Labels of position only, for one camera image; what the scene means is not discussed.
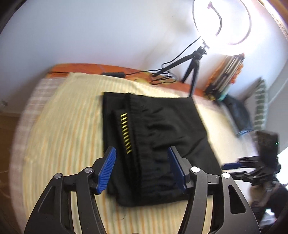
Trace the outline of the person right hand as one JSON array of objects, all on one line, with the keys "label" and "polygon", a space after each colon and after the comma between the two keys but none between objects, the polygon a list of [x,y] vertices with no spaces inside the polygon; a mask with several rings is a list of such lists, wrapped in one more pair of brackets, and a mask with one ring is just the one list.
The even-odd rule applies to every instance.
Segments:
[{"label": "person right hand", "polygon": [[251,202],[258,202],[261,206],[265,205],[270,197],[277,192],[280,187],[278,181],[265,182],[264,184],[251,186],[249,190]]}]

